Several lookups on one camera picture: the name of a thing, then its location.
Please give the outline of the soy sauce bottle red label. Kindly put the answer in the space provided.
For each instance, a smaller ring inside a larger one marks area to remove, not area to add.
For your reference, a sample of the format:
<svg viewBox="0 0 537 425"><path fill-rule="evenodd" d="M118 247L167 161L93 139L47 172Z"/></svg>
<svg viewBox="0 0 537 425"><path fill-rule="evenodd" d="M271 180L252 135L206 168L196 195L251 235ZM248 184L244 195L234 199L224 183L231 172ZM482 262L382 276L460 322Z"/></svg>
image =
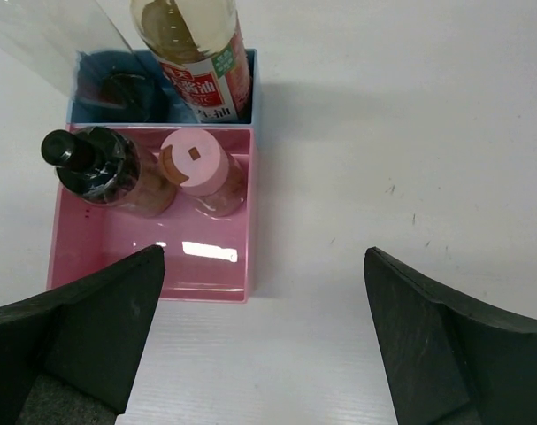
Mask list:
<svg viewBox="0 0 537 425"><path fill-rule="evenodd" d="M234 1L132 1L139 36L202 123L244 120L252 77Z"/></svg>

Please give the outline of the black grinder spice bottle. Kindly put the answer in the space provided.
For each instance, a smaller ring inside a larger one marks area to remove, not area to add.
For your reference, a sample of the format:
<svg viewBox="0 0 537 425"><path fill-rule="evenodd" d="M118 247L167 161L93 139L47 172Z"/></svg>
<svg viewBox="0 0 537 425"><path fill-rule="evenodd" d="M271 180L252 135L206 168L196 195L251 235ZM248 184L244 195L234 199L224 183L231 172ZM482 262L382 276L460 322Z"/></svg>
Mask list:
<svg viewBox="0 0 537 425"><path fill-rule="evenodd" d="M162 174L157 157L107 127L48 133L44 161L55 168L65 189L90 205L149 218L174 201L176 186Z"/></svg>

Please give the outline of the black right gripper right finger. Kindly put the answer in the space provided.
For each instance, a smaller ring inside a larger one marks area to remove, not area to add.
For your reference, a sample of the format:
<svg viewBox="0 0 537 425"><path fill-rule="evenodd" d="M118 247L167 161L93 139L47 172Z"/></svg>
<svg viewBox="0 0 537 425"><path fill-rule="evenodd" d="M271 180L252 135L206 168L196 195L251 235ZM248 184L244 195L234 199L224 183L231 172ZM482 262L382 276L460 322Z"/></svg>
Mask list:
<svg viewBox="0 0 537 425"><path fill-rule="evenodd" d="M364 281L398 423L537 424L537 320L378 248Z"/></svg>

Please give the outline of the pink-cap spice jar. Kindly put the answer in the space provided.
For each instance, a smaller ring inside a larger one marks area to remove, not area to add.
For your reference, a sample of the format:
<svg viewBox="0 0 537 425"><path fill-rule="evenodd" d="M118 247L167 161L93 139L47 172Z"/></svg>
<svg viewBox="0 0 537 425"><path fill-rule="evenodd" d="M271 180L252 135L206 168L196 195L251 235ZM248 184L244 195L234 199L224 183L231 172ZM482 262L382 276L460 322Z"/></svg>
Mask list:
<svg viewBox="0 0 537 425"><path fill-rule="evenodd" d="M246 174L207 130L172 132L161 145L158 164L164 177L209 217L235 213L246 200Z"/></svg>

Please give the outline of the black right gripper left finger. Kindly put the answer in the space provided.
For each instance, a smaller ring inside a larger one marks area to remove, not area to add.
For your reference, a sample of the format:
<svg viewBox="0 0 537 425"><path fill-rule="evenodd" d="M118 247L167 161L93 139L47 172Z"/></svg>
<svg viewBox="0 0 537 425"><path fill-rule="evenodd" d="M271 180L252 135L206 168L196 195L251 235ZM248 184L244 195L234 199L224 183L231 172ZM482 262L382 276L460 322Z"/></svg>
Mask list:
<svg viewBox="0 0 537 425"><path fill-rule="evenodd" d="M127 408L165 277L151 245L0 306L0 424L113 424Z"/></svg>

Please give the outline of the tall clear dark-liquid bottle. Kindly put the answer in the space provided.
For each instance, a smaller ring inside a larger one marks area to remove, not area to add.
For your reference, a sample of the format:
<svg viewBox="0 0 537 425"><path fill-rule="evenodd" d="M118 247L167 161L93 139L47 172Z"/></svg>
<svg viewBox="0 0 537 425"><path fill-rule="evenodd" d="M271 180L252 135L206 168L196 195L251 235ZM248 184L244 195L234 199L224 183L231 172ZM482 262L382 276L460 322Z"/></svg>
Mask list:
<svg viewBox="0 0 537 425"><path fill-rule="evenodd" d="M0 1L0 48L69 96L78 122L167 116L157 79L96 1Z"/></svg>

